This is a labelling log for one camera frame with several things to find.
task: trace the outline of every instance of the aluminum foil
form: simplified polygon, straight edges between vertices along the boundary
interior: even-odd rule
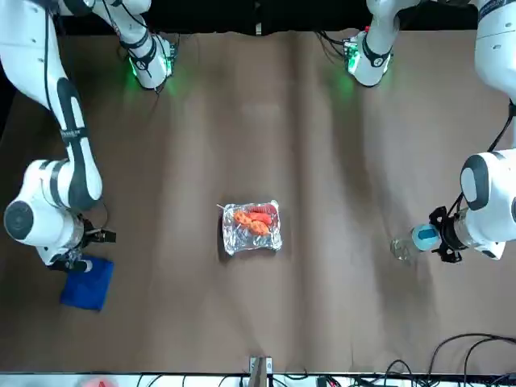
[[[265,223],[268,233],[263,225],[258,225],[261,228],[262,235],[256,234],[256,224],[246,224],[235,220],[239,219],[239,215],[266,214]],[[249,203],[249,204],[227,204],[223,207],[223,239],[224,248],[229,255],[243,250],[255,250],[257,248],[270,248],[278,251],[281,248],[281,234],[280,234],[280,212],[278,204],[275,200],[268,203]]]

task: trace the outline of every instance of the brown table surface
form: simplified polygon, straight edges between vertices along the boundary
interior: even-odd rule
[[[310,33],[181,39],[159,99],[114,37],[69,38],[115,245],[101,313],[61,306],[62,273],[0,231],[0,369],[424,372],[449,335],[516,335],[516,260],[466,252],[396,261],[389,239],[459,192],[466,158],[506,120],[507,98],[473,68],[475,32],[403,32],[382,84],[364,89]],[[2,208],[35,158],[65,154],[50,114],[17,95],[0,147]],[[221,261],[217,203],[276,199],[284,247]],[[91,214],[100,223],[102,207]],[[439,355],[461,372],[472,340]],[[508,372],[488,343],[471,372]]]

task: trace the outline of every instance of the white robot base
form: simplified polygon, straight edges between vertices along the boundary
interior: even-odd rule
[[[132,72],[144,89],[157,90],[174,72],[177,58],[177,46],[163,39],[159,35],[153,35],[156,55],[148,64],[148,67],[139,66],[136,58],[129,55]]]

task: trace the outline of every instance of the red vegetable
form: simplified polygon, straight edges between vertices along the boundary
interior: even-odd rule
[[[267,226],[272,226],[273,224],[273,218],[269,214],[263,214],[260,212],[250,212],[248,216],[249,218],[251,218],[251,220],[259,220],[265,223]]]

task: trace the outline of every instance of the food on foil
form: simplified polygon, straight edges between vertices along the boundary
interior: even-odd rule
[[[280,213],[275,200],[227,204],[223,207],[222,223],[224,248],[230,255],[257,248],[281,248]]]

